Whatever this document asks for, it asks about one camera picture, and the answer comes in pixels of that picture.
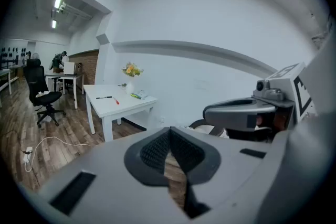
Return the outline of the black curved chair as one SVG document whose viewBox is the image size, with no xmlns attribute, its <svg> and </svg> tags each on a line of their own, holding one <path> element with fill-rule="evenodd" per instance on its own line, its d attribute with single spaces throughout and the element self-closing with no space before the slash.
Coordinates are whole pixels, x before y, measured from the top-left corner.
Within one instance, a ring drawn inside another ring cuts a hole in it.
<svg viewBox="0 0 336 224">
<path fill-rule="evenodd" d="M 193 122 L 188 128 L 194 130 L 195 127 L 200 126 L 200 125 L 209 125 L 209 124 L 204 119 L 200 119 L 200 120 Z"/>
</svg>

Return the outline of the clear zip pouch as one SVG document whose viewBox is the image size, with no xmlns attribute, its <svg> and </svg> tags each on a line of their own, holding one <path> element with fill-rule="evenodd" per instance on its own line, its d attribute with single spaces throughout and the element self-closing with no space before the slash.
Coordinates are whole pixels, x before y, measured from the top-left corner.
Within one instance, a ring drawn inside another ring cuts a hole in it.
<svg viewBox="0 0 336 224">
<path fill-rule="evenodd" d="M 147 94 L 146 91 L 140 90 L 138 92 L 132 93 L 131 96 L 136 98 L 136 99 L 141 100 L 141 99 L 145 99 L 148 96 L 148 94 Z"/>
</svg>

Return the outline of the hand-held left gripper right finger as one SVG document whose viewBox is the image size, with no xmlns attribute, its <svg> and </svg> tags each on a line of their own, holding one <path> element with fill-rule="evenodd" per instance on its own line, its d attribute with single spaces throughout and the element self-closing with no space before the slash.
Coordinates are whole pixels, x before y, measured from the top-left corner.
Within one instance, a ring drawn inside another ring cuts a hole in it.
<svg viewBox="0 0 336 224">
<path fill-rule="evenodd" d="M 232 140 L 171 127 L 170 150 L 186 175 L 187 208 L 181 224 L 198 219 L 227 200 L 247 181 L 270 149 L 269 143 Z"/>
</svg>

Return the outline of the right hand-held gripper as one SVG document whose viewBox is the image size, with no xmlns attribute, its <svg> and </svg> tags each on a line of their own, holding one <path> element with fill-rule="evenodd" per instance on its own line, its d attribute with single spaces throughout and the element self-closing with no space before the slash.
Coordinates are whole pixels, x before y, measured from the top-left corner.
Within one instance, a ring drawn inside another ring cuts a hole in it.
<svg viewBox="0 0 336 224">
<path fill-rule="evenodd" d="M 203 110 L 204 120 L 209 125 L 227 130 L 254 131 L 257 116 L 275 112 L 275 106 L 292 107 L 290 124 L 297 124 L 304 118 L 316 115 L 312 98 L 299 77 L 305 67 L 303 62 L 290 65 L 257 81 L 253 91 L 256 99 L 233 99 L 208 105 Z"/>
</svg>

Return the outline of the white ribbed vase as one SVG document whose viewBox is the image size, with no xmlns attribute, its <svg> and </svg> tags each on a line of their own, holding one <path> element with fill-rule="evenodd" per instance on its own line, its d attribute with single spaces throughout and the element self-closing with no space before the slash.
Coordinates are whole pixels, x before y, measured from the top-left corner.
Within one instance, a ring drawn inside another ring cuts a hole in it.
<svg viewBox="0 0 336 224">
<path fill-rule="evenodd" d="M 134 92 L 134 77 L 129 76 L 125 91 L 128 95 L 131 95 Z"/>
</svg>

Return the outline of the white ceiling pipe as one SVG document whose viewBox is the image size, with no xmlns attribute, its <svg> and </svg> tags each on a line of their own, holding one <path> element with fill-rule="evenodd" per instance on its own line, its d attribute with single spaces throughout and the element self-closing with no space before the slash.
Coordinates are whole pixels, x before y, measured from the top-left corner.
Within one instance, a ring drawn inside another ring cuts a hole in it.
<svg viewBox="0 0 336 224">
<path fill-rule="evenodd" d="M 85 20 L 91 20 L 92 19 L 92 15 L 87 14 L 86 12 L 79 10 L 65 2 L 63 2 L 59 8 L 56 8 L 56 12 L 57 13 L 68 13 L 68 14 L 72 14 L 74 16 L 80 17 L 82 19 Z"/>
</svg>

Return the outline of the black office chair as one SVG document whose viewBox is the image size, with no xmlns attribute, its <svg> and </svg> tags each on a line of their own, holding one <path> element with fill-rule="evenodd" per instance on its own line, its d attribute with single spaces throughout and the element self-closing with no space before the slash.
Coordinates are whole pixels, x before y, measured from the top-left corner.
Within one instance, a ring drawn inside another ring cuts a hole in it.
<svg viewBox="0 0 336 224">
<path fill-rule="evenodd" d="M 38 92 L 49 91 L 47 83 L 45 81 L 45 70 L 41 65 L 39 59 L 28 59 L 26 66 L 23 68 L 24 77 L 28 84 L 29 88 L 29 100 L 33 106 L 42 106 L 45 108 L 45 111 L 37 112 L 38 121 L 36 122 L 37 126 L 41 128 L 41 122 L 47 116 L 49 116 L 55 126 L 59 126 L 59 123 L 55 119 L 55 114 L 61 113 L 63 116 L 66 115 L 64 110 L 55 110 L 53 103 L 59 100 L 62 96 L 60 92 L 50 91 L 49 94 L 44 95 L 40 98 L 35 98 Z"/>
</svg>

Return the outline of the artificial flower bouquet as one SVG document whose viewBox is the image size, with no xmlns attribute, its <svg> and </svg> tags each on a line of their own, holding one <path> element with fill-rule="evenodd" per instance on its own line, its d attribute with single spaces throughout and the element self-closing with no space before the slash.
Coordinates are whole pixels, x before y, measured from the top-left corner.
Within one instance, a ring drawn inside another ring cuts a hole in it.
<svg viewBox="0 0 336 224">
<path fill-rule="evenodd" d="M 139 68 L 137 65 L 131 62 L 126 63 L 126 65 L 121 70 L 126 76 L 129 77 L 140 76 L 144 71 L 143 69 Z"/>
</svg>

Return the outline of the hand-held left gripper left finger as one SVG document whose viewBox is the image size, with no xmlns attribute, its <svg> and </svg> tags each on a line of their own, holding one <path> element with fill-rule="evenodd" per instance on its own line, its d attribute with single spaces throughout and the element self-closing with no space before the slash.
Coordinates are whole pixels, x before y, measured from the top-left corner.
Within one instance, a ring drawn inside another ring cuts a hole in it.
<svg viewBox="0 0 336 224">
<path fill-rule="evenodd" d="M 78 224 L 182 224 L 184 212 L 167 187 L 149 187 L 138 182 L 126 169 L 124 155 L 134 143 L 155 129 L 93 146 L 52 175 L 39 190 L 47 202 L 80 172 L 95 178 L 70 214 Z"/>
</svg>

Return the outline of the white box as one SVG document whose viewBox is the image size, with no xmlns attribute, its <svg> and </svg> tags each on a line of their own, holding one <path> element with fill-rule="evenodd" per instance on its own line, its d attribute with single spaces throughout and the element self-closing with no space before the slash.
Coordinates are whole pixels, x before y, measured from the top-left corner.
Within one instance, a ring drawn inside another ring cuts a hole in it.
<svg viewBox="0 0 336 224">
<path fill-rule="evenodd" d="M 77 66 L 74 62 L 64 62 L 63 73 L 66 75 L 74 75 L 77 73 Z"/>
</svg>

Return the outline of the wall rack of black items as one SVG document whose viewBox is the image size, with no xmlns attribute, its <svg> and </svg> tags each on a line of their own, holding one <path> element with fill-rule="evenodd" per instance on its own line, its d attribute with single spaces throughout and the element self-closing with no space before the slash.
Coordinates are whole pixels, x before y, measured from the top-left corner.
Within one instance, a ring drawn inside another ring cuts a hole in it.
<svg viewBox="0 0 336 224">
<path fill-rule="evenodd" d="M 25 47 L 21 50 L 18 47 L 2 47 L 0 49 L 0 70 L 24 65 L 26 58 L 30 58 L 30 54 L 31 52 L 27 51 Z"/>
</svg>

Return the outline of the white frame table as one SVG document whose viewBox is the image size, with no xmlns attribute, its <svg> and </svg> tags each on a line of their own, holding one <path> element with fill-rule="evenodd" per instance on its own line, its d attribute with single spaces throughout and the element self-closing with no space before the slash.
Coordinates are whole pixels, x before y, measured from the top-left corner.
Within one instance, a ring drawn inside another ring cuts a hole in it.
<svg viewBox="0 0 336 224">
<path fill-rule="evenodd" d="M 0 77 L 1 76 L 7 76 L 7 83 L 5 83 L 3 86 L 0 86 L 0 92 L 5 86 L 8 86 L 9 88 L 9 94 L 12 94 L 12 89 L 11 89 L 11 70 L 10 69 L 4 69 L 0 70 Z"/>
</svg>

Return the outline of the dark desk with white legs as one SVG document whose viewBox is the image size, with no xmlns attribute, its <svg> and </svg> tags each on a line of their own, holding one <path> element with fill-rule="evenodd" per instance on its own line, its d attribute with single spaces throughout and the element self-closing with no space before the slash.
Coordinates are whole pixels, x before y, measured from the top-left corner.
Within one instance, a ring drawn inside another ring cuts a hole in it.
<svg viewBox="0 0 336 224">
<path fill-rule="evenodd" d="M 84 94 L 84 89 L 83 89 L 83 85 L 84 85 L 84 74 L 83 73 L 78 73 L 78 74 L 63 74 L 63 73 L 55 73 L 55 72 L 51 72 L 51 71 L 47 71 L 45 73 L 45 81 L 47 83 L 47 87 L 49 91 L 54 91 L 54 87 L 50 85 L 49 80 L 52 79 L 62 79 L 63 82 L 65 82 L 66 80 L 72 80 L 73 81 L 73 102 L 75 105 L 75 109 L 78 109 L 78 98 L 77 98 L 77 82 L 80 81 L 81 82 L 81 94 Z"/>
</svg>

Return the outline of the floral seat cushion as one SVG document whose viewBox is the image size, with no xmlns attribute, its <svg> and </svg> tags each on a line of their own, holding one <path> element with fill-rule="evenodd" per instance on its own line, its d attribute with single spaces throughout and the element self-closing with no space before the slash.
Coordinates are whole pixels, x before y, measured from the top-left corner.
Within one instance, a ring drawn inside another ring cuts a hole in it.
<svg viewBox="0 0 336 224">
<path fill-rule="evenodd" d="M 221 138 L 229 138 L 227 135 L 227 132 L 224 128 L 221 127 L 215 127 L 211 125 L 200 125 L 194 128 L 195 131 L 216 136 L 216 137 L 221 137 Z"/>
</svg>

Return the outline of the white power strip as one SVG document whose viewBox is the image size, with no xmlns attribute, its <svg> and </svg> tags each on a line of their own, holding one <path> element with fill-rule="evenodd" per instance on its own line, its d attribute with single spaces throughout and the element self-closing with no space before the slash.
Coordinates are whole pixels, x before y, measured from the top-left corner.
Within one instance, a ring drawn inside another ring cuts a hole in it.
<svg viewBox="0 0 336 224">
<path fill-rule="evenodd" d="M 27 147 L 25 150 L 23 150 L 23 154 L 24 154 L 24 157 L 23 157 L 23 162 L 25 164 L 29 163 L 30 162 L 30 158 L 32 156 L 32 153 L 33 153 L 33 148 L 32 147 Z"/>
</svg>

